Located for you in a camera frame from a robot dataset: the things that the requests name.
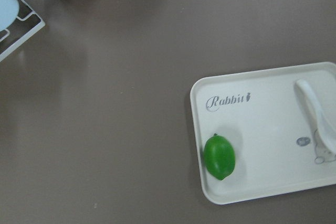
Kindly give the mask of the white ceramic spoon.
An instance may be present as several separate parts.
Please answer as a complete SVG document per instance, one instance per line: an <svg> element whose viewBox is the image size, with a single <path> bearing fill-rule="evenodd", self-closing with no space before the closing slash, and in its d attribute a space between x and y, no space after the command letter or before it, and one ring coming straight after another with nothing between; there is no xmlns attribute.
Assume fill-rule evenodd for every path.
<svg viewBox="0 0 336 224"><path fill-rule="evenodd" d="M303 79L297 80L295 85L312 108L321 142L332 154L335 154L335 127L326 117L315 91L308 81Z"/></svg>

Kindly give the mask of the green lime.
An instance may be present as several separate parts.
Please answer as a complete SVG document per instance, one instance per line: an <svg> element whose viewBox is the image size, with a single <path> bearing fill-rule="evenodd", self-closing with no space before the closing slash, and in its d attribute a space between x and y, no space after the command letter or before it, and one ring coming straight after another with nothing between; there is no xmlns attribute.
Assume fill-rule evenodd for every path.
<svg viewBox="0 0 336 224"><path fill-rule="evenodd" d="M235 169L235 151L223 136L214 134L205 144L203 159L208 172L218 180L224 180Z"/></svg>

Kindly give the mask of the cream rabbit tray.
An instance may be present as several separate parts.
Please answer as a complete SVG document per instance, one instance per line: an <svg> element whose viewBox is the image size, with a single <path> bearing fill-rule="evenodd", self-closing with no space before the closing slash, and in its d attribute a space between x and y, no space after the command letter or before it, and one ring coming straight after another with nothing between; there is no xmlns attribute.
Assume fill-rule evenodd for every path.
<svg viewBox="0 0 336 224"><path fill-rule="evenodd" d="M296 86L307 81L335 124L335 64L312 63L198 80L190 101L202 190L219 205L335 183L335 155L319 139L309 104ZM235 169L218 180L203 151L214 134L228 139Z"/></svg>

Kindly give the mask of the light blue cup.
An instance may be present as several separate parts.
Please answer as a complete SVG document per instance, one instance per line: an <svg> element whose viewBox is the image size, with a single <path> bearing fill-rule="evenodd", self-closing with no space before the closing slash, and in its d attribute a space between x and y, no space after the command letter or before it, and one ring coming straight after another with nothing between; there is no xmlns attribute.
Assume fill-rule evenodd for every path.
<svg viewBox="0 0 336 224"><path fill-rule="evenodd" d="M16 19L19 12L18 0L1 0L0 30L8 28Z"/></svg>

